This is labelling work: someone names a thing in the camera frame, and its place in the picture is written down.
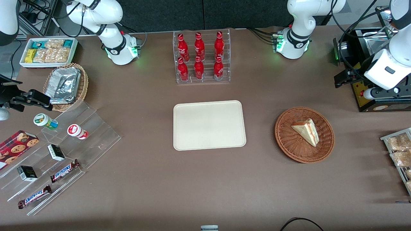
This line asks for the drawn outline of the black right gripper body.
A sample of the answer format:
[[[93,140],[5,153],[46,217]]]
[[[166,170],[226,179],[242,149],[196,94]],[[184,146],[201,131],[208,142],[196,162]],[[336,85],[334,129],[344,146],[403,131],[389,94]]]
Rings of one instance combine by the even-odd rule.
[[[0,75],[0,104],[1,107],[9,108],[11,101],[27,101],[27,92],[19,90],[18,86],[22,84],[20,81],[12,80],[4,75]]]

